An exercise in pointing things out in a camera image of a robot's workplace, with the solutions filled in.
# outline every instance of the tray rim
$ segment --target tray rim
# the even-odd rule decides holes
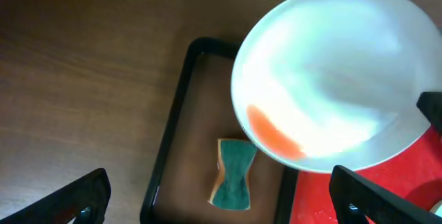
[[[186,97],[186,92],[193,73],[193,67],[197,62],[197,58],[202,54],[211,54],[226,59],[235,59],[238,50],[239,45],[237,44],[227,43],[211,37],[197,38],[189,45],[186,57],[184,58],[184,64],[173,98],[171,110],[169,111],[166,128],[164,129],[160,148],[153,167],[151,179],[144,196],[140,212],[141,224],[174,224],[158,219],[153,211],[153,204],[158,193],[167,156],[173,142],[178,120],[180,119],[182,105]],[[275,224],[285,224],[290,222],[297,179],[298,170],[285,166],[282,173],[278,201],[276,203],[274,216]]]

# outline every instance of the orange stain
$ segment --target orange stain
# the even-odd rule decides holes
[[[249,105],[246,112],[252,131],[266,148],[278,156],[290,160],[305,157],[299,144],[279,131],[258,107]]]

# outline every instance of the red cloth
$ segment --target red cloth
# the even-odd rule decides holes
[[[410,148],[375,167],[358,172],[423,209],[442,200],[442,142],[430,128]],[[329,195],[329,174],[300,172],[291,224],[337,223]]]

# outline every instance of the green sponge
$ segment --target green sponge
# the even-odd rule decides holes
[[[218,140],[218,168],[220,173],[210,204],[228,210],[250,209],[247,175],[256,154],[256,146],[243,140]]]

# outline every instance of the wood grain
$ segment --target wood grain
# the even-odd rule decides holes
[[[186,47],[281,1],[0,0],[0,218],[104,167],[106,223],[138,223]]]

